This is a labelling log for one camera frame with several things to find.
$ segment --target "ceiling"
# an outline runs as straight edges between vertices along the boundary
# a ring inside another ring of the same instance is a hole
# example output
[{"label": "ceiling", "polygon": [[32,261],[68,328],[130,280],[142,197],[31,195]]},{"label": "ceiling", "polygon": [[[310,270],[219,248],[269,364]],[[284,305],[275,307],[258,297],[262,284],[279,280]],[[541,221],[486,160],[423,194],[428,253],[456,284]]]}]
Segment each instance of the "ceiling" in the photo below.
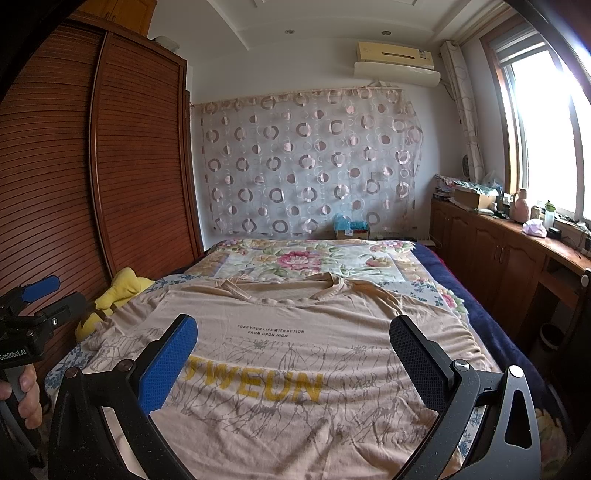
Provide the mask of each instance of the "ceiling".
[{"label": "ceiling", "polygon": [[[502,5],[502,0],[160,0],[149,37],[173,39],[193,64],[304,38],[437,50]],[[384,30],[391,35],[382,35]]]}]

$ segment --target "yellow letters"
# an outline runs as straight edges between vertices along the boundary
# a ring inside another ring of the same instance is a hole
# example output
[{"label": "yellow letters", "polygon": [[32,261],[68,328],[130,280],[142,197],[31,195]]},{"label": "yellow letters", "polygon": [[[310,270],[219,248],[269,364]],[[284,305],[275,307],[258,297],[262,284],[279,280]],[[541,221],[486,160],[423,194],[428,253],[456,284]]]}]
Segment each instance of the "yellow letters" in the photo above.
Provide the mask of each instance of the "yellow letters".
[{"label": "yellow letters", "polygon": [[316,382],[312,384],[312,382],[308,379],[308,375],[306,375],[304,372],[300,372],[297,374],[297,379],[295,381],[295,390],[292,400],[296,401],[298,395],[301,393],[301,389],[305,388],[308,392],[308,395],[310,396],[310,399],[318,403],[318,399],[320,398],[321,387],[322,374],[317,374]]},{"label": "yellow letters", "polygon": [[193,375],[195,375],[195,372],[197,371],[197,363],[203,361],[203,358],[189,355],[189,367],[187,368],[187,376],[185,377],[185,380],[191,380],[193,378]]},{"label": "yellow letters", "polygon": [[246,389],[247,385],[254,385],[256,387],[261,386],[261,379],[258,377],[255,377],[255,378],[250,377],[248,375],[250,373],[261,374],[262,368],[251,368],[251,367],[243,368],[242,375],[240,376],[241,382],[240,382],[240,386],[238,387],[237,393],[239,395],[247,395],[249,397],[258,398],[258,392]]},{"label": "yellow letters", "polygon": [[234,375],[238,372],[239,367],[232,367],[229,372],[227,371],[227,368],[228,366],[226,364],[219,364],[214,368],[213,362],[209,360],[207,362],[205,384],[211,385],[217,378],[220,378],[222,380],[222,383],[220,383],[220,389],[227,389],[230,386]]},{"label": "yellow letters", "polygon": [[293,380],[294,373],[293,372],[286,372],[285,378],[283,380],[283,388],[280,392],[275,393],[273,392],[273,379],[275,378],[276,371],[275,370],[266,370],[262,368],[251,368],[251,367],[244,367],[240,368],[238,366],[232,367],[228,369],[227,364],[217,364],[212,360],[205,360],[204,358],[200,358],[198,356],[190,355],[189,356],[189,364],[187,366],[187,374],[185,376],[185,380],[191,380],[195,373],[197,372],[197,368],[199,364],[206,364],[206,376],[205,376],[205,384],[211,385],[216,380],[220,381],[219,388],[221,390],[227,389],[236,374],[239,375],[240,384],[238,385],[238,389],[236,393],[239,395],[245,395],[247,397],[258,398],[259,392],[255,390],[251,390],[248,388],[249,385],[253,385],[254,387],[263,386],[263,380],[261,378],[265,372],[267,372],[267,376],[264,379],[264,398],[268,401],[281,401],[285,399],[292,388],[292,385],[295,386],[293,395],[291,397],[292,401],[297,401],[300,394],[305,390],[306,393],[310,396],[312,401],[318,403],[320,399],[320,392],[322,390],[322,374],[316,374],[316,379],[311,380],[308,378],[308,375],[304,372],[300,372],[297,374],[297,378]]},{"label": "yellow letters", "polygon": [[265,397],[267,398],[267,400],[270,401],[281,401],[287,396],[290,390],[292,373],[287,372],[285,374],[285,380],[283,381],[283,390],[281,390],[278,394],[274,394],[271,391],[274,376],[275,370],[269,370],[269,373],[267,373],[267,380],[265,381]]}]

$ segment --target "white wall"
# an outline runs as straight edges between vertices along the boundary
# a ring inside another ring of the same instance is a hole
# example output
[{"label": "white wall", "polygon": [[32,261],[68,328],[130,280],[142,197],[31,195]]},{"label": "white wall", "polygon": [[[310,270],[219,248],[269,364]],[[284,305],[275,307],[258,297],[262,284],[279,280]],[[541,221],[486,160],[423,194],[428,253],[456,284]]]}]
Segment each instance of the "white wall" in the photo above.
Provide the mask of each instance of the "white wall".
[{"label": "white wall", "polygon": [[505,147],[501,129],[501,111],[496,97],[491,69],[488,66],[480,38],[473,38],[462,47],[462,53],[472,81],[478,115],[478,143],[486,173],[496,172],[505,182]]},{"label": "white wall", "polygon": [[[194,65],[193,103],[241,96],[328,87],[367,85],[353,78],[354,39],[313,39],[270,44],[246,53],[231,54]],[[419,238],[426,238],[430,220],[433,176],[459,176],[465,154],[462,130],[454,102],[443,85],[434,89],[402,85],[412,101],[424,132],[423,154],[415,179]],[[193,139],[201,136],[194,125]],[[196,176],[204,175],[200,152],[194,150]],[[206,248],[219,239],[209,233],[207,192],[197,192]]]}]

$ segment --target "trash can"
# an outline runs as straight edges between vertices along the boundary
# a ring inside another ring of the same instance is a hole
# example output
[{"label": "trash can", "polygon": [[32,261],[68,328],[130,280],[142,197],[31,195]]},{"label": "trash can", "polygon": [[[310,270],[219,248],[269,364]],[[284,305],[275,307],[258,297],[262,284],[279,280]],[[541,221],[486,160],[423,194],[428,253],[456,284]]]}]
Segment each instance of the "trash can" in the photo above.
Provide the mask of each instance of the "trash can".
[{"label": "trash can", "polygon": [[545,375],[550,367],[552,357],[562,343],[564,334],[556,325],[545,323],[540,327],[540,334],[530,352],[530,361],[541,375]]}]

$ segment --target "circle pattern curtain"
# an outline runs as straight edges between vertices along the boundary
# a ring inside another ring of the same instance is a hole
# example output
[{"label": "circle pattern curtain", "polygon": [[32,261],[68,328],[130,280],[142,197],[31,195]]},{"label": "circle pattern curtain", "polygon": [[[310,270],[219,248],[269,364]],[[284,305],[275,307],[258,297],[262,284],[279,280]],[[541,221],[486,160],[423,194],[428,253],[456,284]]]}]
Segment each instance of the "circle pattern curtain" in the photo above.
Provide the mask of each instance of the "circle pattern curtain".
[{"label": "circle pattern curtain", "polygon": [[319,237],[336,214],[366,220],[372,234],[415,228],[423,131],[401,89],[311,90],[200,110],[209,228]]}]

